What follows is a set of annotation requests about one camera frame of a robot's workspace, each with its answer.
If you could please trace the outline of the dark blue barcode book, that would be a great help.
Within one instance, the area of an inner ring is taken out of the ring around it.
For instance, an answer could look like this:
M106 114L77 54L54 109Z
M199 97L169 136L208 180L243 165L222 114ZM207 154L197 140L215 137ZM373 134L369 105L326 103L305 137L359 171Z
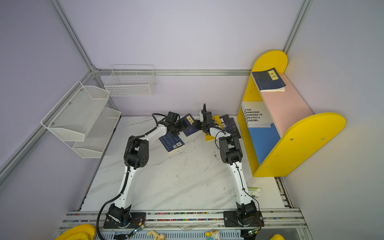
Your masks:
M159 140L168 153L171 153L185 145L179 136L174 136L171 133L167 133L166 135L160 137Z

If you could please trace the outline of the white book black lettering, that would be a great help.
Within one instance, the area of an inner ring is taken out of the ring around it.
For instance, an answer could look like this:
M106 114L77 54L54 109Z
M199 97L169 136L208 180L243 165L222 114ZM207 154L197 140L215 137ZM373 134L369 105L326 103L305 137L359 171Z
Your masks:
M248 128L270 128L273 120L263 101L242 102L242 112Z

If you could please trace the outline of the dark blue book yellow label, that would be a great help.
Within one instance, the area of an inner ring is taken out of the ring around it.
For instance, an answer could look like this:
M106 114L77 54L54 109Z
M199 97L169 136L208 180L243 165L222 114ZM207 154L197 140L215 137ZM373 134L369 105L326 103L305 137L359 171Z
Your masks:
M284 92L286 84L275 68L252 72L252 77L260 92Z

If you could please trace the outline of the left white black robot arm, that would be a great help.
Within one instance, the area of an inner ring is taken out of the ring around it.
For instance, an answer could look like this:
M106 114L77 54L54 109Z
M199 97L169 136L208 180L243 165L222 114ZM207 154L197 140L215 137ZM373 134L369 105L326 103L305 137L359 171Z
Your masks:
M112 220L119 228L126 228L131 221L130 209L132 196L130 190L134 185L135 175L139 169L146 166L150 157L150 142L170 133L177 136L185 128L180 115L169 112L167 115L153 113L155 126L139 136L130 136L124 151L123 160L125 172L120 186L119 194L108 201L110 207L107 218Z

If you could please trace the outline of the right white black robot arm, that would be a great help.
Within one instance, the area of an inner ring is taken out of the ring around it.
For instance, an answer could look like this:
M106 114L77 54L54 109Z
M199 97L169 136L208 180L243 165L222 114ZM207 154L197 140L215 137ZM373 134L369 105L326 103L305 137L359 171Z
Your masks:
M220 151L222 162L231 172L236 190L236 216L238 225L249 226L259 219L259 204L249 193L243 172L243 152L239 136L232 135L219 127L213 119L212 113L203 108L200 119L194 122L194 128L215 138L215 145Z

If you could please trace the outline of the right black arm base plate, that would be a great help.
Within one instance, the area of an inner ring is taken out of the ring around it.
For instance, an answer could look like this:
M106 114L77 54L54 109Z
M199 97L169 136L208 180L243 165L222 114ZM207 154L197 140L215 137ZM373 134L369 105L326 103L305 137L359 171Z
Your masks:
M225 227L264 227L264 218L261 211L249 215L248 217L240 217L236 211L224 211L224 224Z

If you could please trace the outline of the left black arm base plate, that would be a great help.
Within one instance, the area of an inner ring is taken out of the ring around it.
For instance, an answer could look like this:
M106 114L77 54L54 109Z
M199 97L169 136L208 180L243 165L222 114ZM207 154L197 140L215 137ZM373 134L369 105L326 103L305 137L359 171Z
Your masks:
M103 224L104 229L136 229L140 224L144 225L147 213L145 212L130 212L129 217L123 219L121 223L113 219L109 214Z

